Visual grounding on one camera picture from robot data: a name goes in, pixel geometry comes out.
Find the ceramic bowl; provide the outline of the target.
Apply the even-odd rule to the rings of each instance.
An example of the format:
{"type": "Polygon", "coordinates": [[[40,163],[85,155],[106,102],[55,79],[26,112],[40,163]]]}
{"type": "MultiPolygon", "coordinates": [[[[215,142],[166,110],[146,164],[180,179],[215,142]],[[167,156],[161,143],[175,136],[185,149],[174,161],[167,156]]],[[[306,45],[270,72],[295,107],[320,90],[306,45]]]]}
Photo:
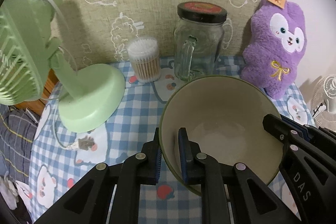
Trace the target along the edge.
{"type": "Polygon", "coordinates": [[[263,119],[280,118],[274,103],[255,86],[230,76],[207,76],[178,89],[167,101],[159,123],[165,162],[183,183],[178,130],[218,162],[247,165],[269,185],[277,176],[282,143],[263,128],[263,119]]]}

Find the white floor fan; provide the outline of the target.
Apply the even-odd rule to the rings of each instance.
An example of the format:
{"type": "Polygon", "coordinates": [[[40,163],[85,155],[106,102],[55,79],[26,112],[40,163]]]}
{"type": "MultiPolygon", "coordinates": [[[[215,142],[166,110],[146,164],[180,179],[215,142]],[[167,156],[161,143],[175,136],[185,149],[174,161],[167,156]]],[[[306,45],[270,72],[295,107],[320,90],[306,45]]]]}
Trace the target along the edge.
{"type": "Polygon", "coordinates": [[[318,127],[327,128],[335,132],[336,113],[335,75],[320,79],[310,101],[312,117],[318,127]]]}

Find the purple plush bunny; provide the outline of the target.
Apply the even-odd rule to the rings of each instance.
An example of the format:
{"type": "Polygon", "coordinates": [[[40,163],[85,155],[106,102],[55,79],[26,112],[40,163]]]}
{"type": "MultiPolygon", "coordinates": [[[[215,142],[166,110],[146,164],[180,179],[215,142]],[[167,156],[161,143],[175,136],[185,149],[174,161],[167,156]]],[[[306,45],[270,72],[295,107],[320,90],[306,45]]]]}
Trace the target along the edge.
{"type": "Polygon", "coordinates": [[[261,0],[251,18],[251,41],[243,52],[240,78],[278,100],[295,81],[306,46],[301,7],[287,0],[261,0]]]}

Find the green desk fan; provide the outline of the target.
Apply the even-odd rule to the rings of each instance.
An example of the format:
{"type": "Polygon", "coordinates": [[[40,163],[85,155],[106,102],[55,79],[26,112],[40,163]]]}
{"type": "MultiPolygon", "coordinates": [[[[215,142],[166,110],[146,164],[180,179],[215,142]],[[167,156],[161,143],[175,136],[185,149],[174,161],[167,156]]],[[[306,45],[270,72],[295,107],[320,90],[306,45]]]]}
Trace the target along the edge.
{"type": "Polygon", "coordinates": [[[125,91],[122,72],[108,64],[75,71],[64,57],[51,22],[63,0],[3,0],[1,4],[1,104],[42,97],[49,72],[62,85],[58,112],[70,131],[82,133],[106,122],[125,91]]]}

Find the white crumpled cloth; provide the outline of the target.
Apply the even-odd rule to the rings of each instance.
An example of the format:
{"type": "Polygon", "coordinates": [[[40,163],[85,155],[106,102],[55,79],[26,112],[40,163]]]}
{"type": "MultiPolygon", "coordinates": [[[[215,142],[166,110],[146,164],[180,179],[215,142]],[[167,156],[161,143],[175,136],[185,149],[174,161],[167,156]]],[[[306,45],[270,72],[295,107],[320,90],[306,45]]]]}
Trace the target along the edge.
{"type": "Polygon", "coordinates": [[[28,212],[31,212],[31,199],[33,195],[30,187],[24,182],[13,181],[9,176],[9,172],[6,172],[1,177],[1,196],[9,209],[15,210],[18,207],[19,198],[21,198],[28,212]]]}

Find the grey plaid pillow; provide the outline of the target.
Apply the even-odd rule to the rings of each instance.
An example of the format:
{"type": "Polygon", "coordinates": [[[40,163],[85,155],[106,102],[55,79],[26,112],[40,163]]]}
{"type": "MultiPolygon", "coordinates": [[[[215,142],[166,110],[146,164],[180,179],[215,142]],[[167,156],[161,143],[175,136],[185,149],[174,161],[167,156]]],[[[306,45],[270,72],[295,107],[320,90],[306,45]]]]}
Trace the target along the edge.
{"type": "Polygon", "coordinates": [[[29,183],[30,156],[37,123],[14,106],[1,105],[1,160],[14,181],[29,183]]]}

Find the glass jar black lid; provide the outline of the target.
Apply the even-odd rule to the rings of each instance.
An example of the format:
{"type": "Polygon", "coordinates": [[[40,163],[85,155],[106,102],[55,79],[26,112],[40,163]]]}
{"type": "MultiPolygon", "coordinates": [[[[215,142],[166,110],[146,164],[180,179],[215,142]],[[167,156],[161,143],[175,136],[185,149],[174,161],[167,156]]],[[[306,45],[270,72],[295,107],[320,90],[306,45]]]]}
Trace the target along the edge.
{"type": "Polygon", "coordinates": [[[174,73],[185,82],[212,75],[224,39],[227,11],[208,2],[182,2],[174,30],[174,73]]]}

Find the toothpick container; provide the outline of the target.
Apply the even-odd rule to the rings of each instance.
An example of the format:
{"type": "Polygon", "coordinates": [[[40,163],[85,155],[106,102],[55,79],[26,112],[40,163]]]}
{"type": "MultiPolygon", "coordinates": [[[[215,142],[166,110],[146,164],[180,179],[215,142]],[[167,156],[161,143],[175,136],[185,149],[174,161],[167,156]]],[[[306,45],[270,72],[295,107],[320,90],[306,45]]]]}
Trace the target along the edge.
{"type": "Polygon", "coordinates": [[[159,47],[152,37],[133,39],[127,45],[127,54],[135,76],[141,83],[150,83],[161,76],[159,47]]]}

